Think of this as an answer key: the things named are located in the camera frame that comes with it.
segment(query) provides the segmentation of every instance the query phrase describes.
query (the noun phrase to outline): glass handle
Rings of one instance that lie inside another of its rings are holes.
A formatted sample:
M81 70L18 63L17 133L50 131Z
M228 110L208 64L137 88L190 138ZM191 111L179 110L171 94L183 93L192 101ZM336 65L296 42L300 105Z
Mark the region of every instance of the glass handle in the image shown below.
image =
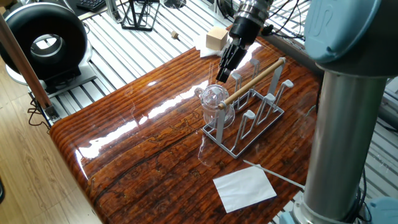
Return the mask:
M201 93L203 93L203 90L201 88L195 89L195 96L197 96L199 99L201 98Z

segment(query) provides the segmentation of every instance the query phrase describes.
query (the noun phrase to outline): keyboard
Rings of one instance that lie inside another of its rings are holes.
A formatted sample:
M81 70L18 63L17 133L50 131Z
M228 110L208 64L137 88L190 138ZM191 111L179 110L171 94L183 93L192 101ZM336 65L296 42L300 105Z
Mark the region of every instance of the keyboard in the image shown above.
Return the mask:
M88 11L95 12L106 5L105 0L80 0L76 6L80 9L85 9Z

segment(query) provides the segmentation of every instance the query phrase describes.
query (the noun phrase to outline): wooden stick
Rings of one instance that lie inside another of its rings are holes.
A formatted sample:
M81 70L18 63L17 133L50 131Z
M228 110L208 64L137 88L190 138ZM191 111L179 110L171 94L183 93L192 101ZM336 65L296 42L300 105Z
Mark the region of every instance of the wooden stick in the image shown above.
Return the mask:
M39 104L43 107L43 109L51 106L49 96L47 96L46 92L44 91L39 79L36 76L36 73L33 71L32 66L30 66L30 63L28 62L21 47L15 39L14 34L12 34L2 15L0 15L0 42L6 49L6 52L10 55L14 64L17 66L18 71L25 78L26 83L29 85Z
M275 62L269 68L267 68L265 71L260 73L260 75L258 75L256 78L253 78L253 80L251 80L248 84L244 85L242 88L240 88L234 94L232 94L230 97L228 97L226 100L224 100L225 106L230 105L233 101L237 100L240 96L244 95L245 92L249 91L250 88L255 86L259 81L261 81L264 77L266 77L271 72L273 72L279 66L283 65L283 63L285 63L285 61L283 59L279 59L277 62ZM224 104L220 103L218 105L218 109L223 110Z

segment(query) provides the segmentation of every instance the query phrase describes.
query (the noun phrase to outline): wooden block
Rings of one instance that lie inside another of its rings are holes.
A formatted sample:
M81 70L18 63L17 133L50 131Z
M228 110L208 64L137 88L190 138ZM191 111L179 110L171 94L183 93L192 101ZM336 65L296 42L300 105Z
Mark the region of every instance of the wooden block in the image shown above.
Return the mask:
M221 50L226 44L228 31L214 26L206 35L206 47L213 50Z
M178 33L175 32L174 30L173 30L173 32L172 32L172 38L173 38L173 39L177 39L177 38L178 38Z

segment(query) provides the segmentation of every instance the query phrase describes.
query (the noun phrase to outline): metal grid floor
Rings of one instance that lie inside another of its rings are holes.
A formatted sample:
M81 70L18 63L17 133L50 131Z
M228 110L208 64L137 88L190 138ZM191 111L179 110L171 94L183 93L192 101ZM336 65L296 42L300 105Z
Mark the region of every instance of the metal grid floor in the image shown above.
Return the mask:
M188 1L180 10L161 5L152 32L124 30L106 12L85 19L90 27L88 40L93 46L89 64L97 78L50 99L60 117L81 110L181 55L194 47L197 36L206 34L213 26L225 28L232 24L208 7L201 0ZM148 23L154 18L155 8L152 9ZM179 40L171 37L173 30L180 34Z

